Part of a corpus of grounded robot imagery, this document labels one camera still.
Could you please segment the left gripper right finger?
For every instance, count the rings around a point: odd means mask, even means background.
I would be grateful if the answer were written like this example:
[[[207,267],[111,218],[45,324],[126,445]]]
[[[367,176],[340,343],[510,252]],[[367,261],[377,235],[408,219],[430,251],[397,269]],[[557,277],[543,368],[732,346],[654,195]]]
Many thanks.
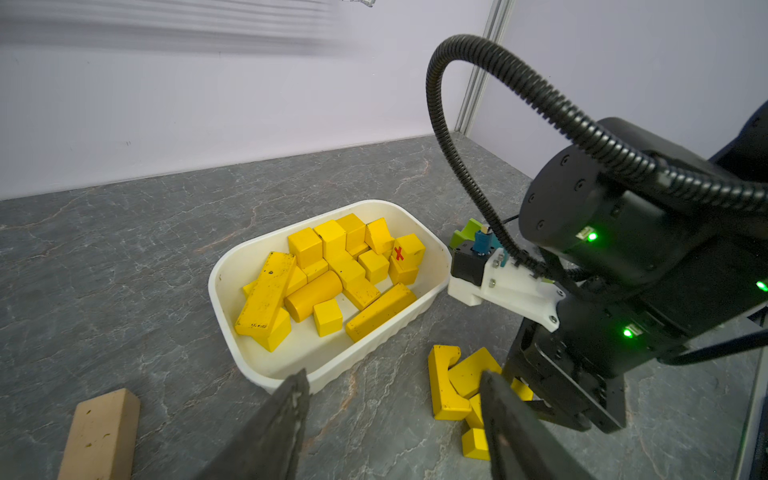
[[[484,371],[481,411],[494,479],[590,479],[498,373]]]

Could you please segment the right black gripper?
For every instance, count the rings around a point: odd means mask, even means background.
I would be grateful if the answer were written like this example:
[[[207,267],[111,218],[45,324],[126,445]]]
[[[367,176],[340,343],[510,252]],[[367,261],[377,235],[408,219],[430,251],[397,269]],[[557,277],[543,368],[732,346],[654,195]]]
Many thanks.
[[[558,303],[559,328],[522,321],[503,375],[525,381],[540,419],[577,431],[626,427],[624,374],[653,357],[660,312],[640,300]]]

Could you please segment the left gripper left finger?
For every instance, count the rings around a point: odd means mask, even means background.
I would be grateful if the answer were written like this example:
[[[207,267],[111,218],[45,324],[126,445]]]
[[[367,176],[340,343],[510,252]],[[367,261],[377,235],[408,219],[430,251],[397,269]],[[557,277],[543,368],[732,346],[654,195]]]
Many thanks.
[[[197,479],[294,479],[306,430],[310,392],[304,369],[271,397],[195,476]]]

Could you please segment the long yellow block diagonal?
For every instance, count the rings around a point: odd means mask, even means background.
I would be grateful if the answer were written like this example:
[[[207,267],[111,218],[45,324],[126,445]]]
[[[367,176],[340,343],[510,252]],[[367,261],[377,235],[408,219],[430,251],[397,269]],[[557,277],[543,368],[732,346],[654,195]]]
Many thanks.
[[[235,323],[238,334],[266,338],[273,332],[295,265],[293,254],[271,252],[268,255]]]

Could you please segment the yellow cylinder block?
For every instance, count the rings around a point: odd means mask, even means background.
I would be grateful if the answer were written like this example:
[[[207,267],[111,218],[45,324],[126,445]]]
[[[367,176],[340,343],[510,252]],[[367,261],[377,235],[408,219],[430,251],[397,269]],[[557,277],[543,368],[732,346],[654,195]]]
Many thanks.
[[[333,271],[326,271],[315,280],[299,288],[285,298],[285,308],[297,323],[312,313],[314,306],[334,299],[342,292],[342,282]]]

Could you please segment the long yellow block pile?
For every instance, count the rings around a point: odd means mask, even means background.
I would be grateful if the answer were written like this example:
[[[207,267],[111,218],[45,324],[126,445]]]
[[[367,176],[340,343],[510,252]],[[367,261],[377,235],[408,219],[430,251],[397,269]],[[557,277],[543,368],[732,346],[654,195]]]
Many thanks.
[[[353,341],[357,342],[416,300],[417,296],[406,285],[396,284],[352,318],[346,324],[345,331]]]

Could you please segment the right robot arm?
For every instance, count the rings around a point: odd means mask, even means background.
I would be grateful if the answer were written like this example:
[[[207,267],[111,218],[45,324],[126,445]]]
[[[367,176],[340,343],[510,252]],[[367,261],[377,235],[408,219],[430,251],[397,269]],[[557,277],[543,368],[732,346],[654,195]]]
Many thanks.
[[[504,375],[545,421],[611,433],[626,424],[624,376],[651,360],[702,363],[763,348],[759,331],[690,340],[767,303],[767,110],[710,159],[618,118],[604,126],[684,170],[683,193],[644,193],[576,147],[553,158],[518,221],[543,276],[565,293],[548,332],[526,316]]]

